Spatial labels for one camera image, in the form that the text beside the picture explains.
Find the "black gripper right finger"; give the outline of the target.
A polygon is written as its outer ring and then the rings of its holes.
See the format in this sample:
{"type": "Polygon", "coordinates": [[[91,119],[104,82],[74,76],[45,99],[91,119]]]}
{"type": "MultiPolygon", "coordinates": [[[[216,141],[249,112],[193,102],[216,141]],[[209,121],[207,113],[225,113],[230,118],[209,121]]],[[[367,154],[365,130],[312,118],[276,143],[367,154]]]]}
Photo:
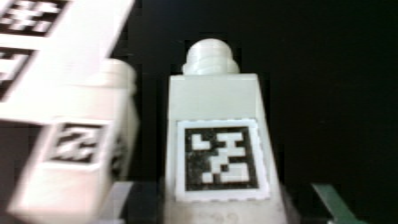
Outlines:
{"type": "Polygon", "coordinates": [[[333,216],[328,224],[370,224],[358,218],[335,186],[321,183],[313,183],[312,186],[333,216]]]}

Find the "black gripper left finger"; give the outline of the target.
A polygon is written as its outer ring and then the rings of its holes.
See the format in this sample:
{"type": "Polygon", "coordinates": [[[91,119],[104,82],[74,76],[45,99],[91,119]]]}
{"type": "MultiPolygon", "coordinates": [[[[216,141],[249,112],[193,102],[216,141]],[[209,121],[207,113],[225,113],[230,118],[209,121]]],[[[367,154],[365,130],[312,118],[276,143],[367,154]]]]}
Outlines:
{"type": "Polygon", "coordinates": [[[162,224],[159,185],[155,182],[114,183],[97,224],[162,224]]]}

